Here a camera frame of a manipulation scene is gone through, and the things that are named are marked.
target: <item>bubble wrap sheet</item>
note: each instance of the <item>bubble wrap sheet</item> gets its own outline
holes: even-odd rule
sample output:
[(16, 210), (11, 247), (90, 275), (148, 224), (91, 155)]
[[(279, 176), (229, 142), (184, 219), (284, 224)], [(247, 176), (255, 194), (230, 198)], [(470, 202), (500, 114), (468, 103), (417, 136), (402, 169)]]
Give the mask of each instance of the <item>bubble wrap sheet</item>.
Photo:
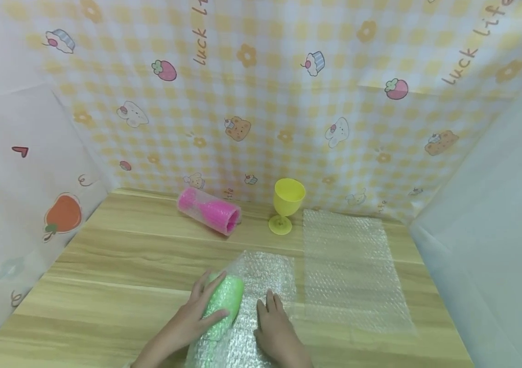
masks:
[(306, 317), (377, 333), (415, 333), (376, 218), (304, 210)]
[(289, 310), (296, 300), (293, 259), (265, 252), (245, 251), (226, 268), (228, 274), (245, 282), (243, 301), (232, 328), (220, 341), (204, 335), (187, 353), (187, 368), (259, 368), (272, 363), (258, 349), (253, 331), (257, 329), (257, 299), (265, 302), (270, 288), (280, 295)]

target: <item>yellow wine glass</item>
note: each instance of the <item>yellow wine glass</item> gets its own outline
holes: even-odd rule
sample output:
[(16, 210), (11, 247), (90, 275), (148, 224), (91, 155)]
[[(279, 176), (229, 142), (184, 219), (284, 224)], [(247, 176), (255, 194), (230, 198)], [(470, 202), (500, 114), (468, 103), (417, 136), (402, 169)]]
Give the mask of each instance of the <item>yellow wine glass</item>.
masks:
[(269, 229), (274, 234), (285, 235), (292, 231), (292, 222), (287, 216), (295, 214), (306, 197), (306, 189), (297, 180), (283, 178), (275, 183), (273, 206), (277, 215), (269, 219)]

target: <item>red heart print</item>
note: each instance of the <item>red heart print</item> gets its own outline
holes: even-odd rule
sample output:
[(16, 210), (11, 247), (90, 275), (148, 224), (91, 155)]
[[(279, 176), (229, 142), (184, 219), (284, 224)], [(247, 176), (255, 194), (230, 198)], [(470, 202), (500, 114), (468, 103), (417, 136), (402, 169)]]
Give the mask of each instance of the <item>red heart print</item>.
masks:
[(12, 151), (18, 152), (19, 154), (21, 154), (22, 158), (25, 158), (26, 155), (28, 155), (28, 147), (17, 147), (17, 146), (14, 146), (14, 147), (12, 147)]

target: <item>yellow checkered wallpaper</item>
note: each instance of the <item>yellow checkered wallpaper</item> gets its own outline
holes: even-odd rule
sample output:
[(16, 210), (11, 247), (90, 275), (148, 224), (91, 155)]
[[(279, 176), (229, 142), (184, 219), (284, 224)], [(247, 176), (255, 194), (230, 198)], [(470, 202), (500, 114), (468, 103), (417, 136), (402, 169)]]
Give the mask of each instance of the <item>yellow checkered wallpaper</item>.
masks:
[(522, 0), (12, 0), (121, 185), (408, 222), (522, 87)]

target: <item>green plastic cup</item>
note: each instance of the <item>green plastic cup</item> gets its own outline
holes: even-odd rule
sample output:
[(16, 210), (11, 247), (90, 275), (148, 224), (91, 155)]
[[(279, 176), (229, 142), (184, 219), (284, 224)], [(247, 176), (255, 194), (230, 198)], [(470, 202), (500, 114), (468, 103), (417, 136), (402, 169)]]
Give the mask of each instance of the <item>green plastic cup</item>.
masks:
[[(210, 275), (208, 283), (214, 281), (216, 275)], [(220, 341), (222, 336), (230, 329), (234, 319), (239, 313), (241, 307), (241, 301), (243, 300), (243, 293), (245, 292), (245, 283), (242, 279), (233, 275), (226, 275), (226, 278), (216, 288), (214, 294), (210, 298), (210, 302), (206, 306), (203, 318), (208, 317), (217, 310), (226, 309), (229, 311), (229, 315), (226, 318), (212, 326), (204, 338), (211, 341)]]

